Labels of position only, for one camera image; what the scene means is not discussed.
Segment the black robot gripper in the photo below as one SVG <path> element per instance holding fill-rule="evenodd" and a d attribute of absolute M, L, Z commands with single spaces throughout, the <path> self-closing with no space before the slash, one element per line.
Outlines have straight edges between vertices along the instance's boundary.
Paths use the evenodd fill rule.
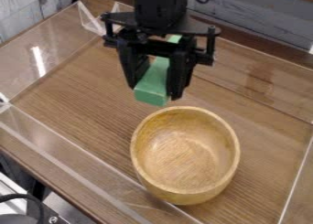
<path fill-rule="evenodd" d="M 104 43 L 117 50 L 129 88 L 148 70 L 148 55 L 169 57 L 165 91 L 172 101 L 180 99 L 195 63 L 211 65 L 213 62 L 215 37 L 220 29 L 196 21 L 188 14 L 169 27 L 160 28 L 140 27 L 133 12 L 104 13 L 100 19 L 106 30 Z"/>

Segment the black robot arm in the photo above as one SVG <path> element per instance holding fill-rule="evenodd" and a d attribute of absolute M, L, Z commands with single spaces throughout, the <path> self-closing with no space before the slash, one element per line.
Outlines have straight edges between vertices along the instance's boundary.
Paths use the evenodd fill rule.
<path fill-rule="evenodd" d="M 133 0 L 129 12 L 104 12 L 104 44 L 117 50 L 126 85 L 132 88 L 148 73 L 149 57 L 168 59 L 164 93 L 181 98 L 193 67 L 213 63 L 220 29 L 193 21 L 188 0 Z"/>

